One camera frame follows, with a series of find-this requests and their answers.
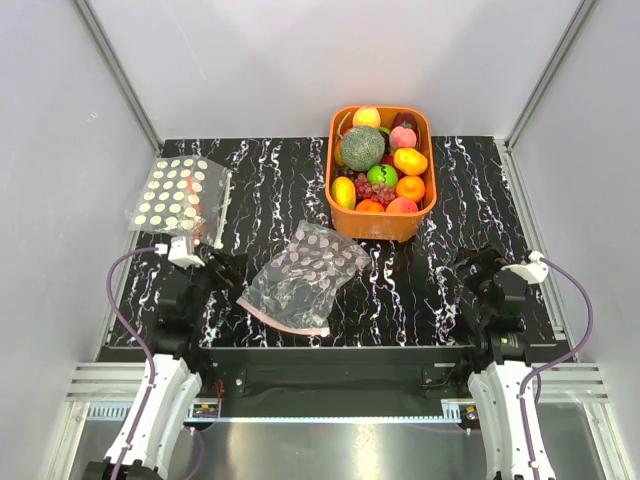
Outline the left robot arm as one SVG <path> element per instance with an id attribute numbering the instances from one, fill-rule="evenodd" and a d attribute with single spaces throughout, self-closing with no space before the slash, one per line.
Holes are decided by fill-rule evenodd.
<path id="1" fill-rule="evenodd" d="M 161 250 L 156 246 L 128 252 L 107 273 L 109 304 L 141 347 L 144 372 L 118 436 L 103 460 L 87 464 L 84 479 L 166 479 L 189 407 L 213 388 L 218 394 L 223 391 L 213 361 L 199 346 L 198 322 L 211 292 L 238 291 L 247 256 L 214 251 L 206 262 L 187 267 L 180 259 L 166 288 L 169 298 L 159 304 L 159 332 L 148 344 L 119 310 L 112 289 L 116 268 L 130 257 L 147 253 L 159 255 Z"/>

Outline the purple grape bunch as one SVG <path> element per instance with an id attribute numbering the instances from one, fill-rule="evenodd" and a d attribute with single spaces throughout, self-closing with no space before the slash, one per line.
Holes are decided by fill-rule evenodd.
<path id="1" fill-rule="evenodd" d="M 395 190 L 385 182 L 372 183 L 364 173 L 359 173 L 354 180 L 356 199 L 358 202 L 372 200 L 387 207 L 395 198 Z"/>

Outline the yellow green mango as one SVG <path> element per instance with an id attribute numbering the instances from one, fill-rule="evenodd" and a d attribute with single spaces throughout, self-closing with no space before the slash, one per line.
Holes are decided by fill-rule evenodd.
<path id="1" fill-rule="evenodd" d="M 340 207 L 354 210 L 357 203 L 354 182 L 346 176 L 337 177 L 331 184 L 330 194 L 334 202 Z"/>

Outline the pink dotted zip bag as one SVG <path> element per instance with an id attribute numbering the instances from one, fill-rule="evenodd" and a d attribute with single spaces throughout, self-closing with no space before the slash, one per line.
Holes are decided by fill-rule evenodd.
<path id="1" fill-rule="evenodd" d="M 351 238 L 302 220 L 287 247 L 258 272 L 238 304 L 282 332 L 326 337 L 337 291 L 370 262 Z"/>

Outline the green striped ball fruit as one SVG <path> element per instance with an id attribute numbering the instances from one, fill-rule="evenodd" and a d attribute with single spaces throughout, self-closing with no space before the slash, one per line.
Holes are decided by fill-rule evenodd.
<path id="1" fill-rule="evenodd" d="M 394 188 L 399 180 L 396 169 L 388 164 L 373 166 L 367 172 L 367 177 L 371 185 L 384 184 L 390 188 Z"/>

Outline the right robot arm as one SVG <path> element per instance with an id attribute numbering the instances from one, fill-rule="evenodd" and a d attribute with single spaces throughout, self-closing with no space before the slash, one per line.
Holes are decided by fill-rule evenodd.
<path id="1" fill-rule="evenodd" d="M 455 260 L 461 283 L 477 301 L 463 316 L 473 351 L 454 371 L 457 390 L 472 397 L 479 415 L 488 479 L 554 479 L 536 410 L 535 379 L 523 310 L 526 292 L 549 268 L 538 252 L 509 262 L 496 248 L 462 248 Z"/>

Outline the pink peach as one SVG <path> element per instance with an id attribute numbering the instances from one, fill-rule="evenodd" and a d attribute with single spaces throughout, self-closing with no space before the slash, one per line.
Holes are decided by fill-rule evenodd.
<path id="1" fill-rule="evenodd" d="M 389 142 L 392 150 L 415 148 L 418 143 L 418 138 L 412 128 L 396 126 L 391 130 Z"/>

